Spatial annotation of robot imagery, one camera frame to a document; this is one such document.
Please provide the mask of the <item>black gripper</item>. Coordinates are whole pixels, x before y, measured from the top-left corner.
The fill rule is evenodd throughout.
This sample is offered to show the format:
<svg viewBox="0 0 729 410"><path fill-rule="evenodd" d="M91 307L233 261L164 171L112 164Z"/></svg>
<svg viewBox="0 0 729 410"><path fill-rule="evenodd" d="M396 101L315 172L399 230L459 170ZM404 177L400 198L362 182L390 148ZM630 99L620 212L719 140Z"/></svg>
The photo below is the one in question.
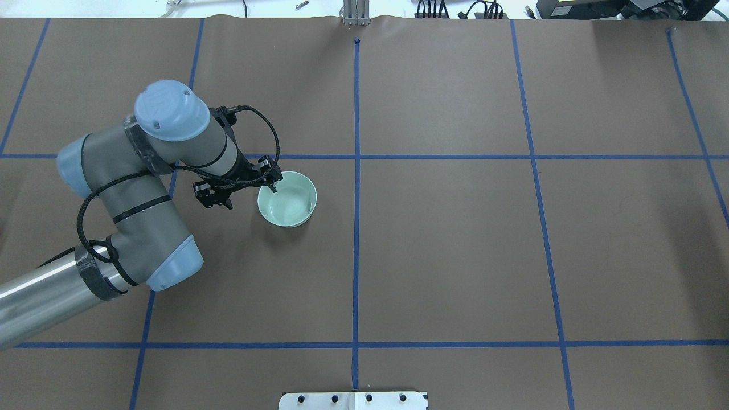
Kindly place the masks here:
<svg viewBox="0 0 729 410"><path fill-rule="evenodd" d="M281 169L275 160L270 155L264 155L257 163L252 163L243 154L237 155L234 166L226 173L226 179L239 183L227 183L226 189L235 191L245 187L268 186L271 193L276 194L276 184L281 181Z"/></svg>

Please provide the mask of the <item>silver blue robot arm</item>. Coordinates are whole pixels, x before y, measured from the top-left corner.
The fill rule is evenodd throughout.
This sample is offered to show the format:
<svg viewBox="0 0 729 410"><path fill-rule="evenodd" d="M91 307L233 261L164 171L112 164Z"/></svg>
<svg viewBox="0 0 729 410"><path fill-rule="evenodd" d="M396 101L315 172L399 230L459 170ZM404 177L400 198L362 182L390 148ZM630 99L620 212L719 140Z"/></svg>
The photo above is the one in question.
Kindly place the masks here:
<svg viewBox="0 0 729 410"><path fill-rule="evenodd" d="M230 195L247 187L276 192L283 179L279 139L274 156L248 161L232 130L240 112L256 109L211 108L180 81L155 81L123 122L63 148L58 174L83 198L79 242L2 285L2 348L135 286L166 290L197 273L203 257L161 176L198 175L193 193L205 208L232 208Z"/></svg>

